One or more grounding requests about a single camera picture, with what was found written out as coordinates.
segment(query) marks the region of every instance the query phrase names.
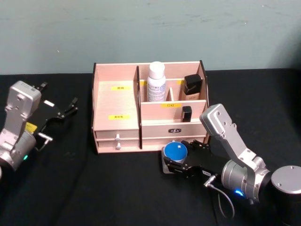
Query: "blue round container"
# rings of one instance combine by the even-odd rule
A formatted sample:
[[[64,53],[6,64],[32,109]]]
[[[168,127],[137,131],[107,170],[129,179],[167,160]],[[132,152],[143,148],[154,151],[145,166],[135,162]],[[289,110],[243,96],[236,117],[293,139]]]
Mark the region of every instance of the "blue round container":
[[[180,142],[170,142],[164,147],[163,153],[173,161],[183,162],[187,156],[187,148]]]

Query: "black tablecloth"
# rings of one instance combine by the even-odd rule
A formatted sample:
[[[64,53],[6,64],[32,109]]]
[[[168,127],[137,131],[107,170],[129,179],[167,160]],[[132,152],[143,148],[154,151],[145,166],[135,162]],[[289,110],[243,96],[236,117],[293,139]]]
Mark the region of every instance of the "black tablecloth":
[[[210,104],[223,103],[246,145],[268,168],[301,166],[301,79],[294,70],[208,71]],[[8,88],[18,80],[49,83],[43,97],[61,108],[78,97],[79,111],[48,134],[55,139],[32,152],[0,184],[1,226],[213,226],[209,191],[198,178],[165,175],[158,152],[96,154],[91,137],[91,74],[0,76],[0,128]],[[226,156],[220,144],[212,151]],[[274,216],[236,200],[224,219],[211,192],[219,225],[272,225]],[[223,208],[229,207],[223,202]]]

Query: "desk organizer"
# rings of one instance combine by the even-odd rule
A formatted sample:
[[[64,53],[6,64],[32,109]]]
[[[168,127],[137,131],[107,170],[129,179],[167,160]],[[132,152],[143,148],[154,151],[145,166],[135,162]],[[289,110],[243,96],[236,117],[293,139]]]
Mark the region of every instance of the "desk organizer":
[[[164,64],[164,102],[147,102],[150,63],[94,65],[92,131],[98,153],[160,151],[173,140],[207,143],[199,120],[208,107],[202,61]],[[200,98],[179,100],[184,77],[196,73],[203,79]],[[192,108],[191,122],[181,122],[183,106]]]

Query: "yellow sticker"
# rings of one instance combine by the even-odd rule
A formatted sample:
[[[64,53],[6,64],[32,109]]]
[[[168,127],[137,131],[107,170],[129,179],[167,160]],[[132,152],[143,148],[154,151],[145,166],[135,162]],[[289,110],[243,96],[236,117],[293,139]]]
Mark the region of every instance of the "yellow sticker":
[[[181,107],[182,104],[161,104],[161,107]]]
[[[178,84],[178,85],[184,84],[184,80],[178,80],[178,81],[177,81],[177,84]]]
[[[127,120],[130,119],[129,114],[109,115],[109,120]]]
[[[131,90],[130,86],[112,86],[111,90]]]
[[[147,85],[147,81],[140,81],[140,86],[146,86]]]
[[[37,129],[37,126],[36,125],[33,125],[29,122],[26,123],[26,126],[25,126],[25,129],[30,132],[30,133],[34,133]]]

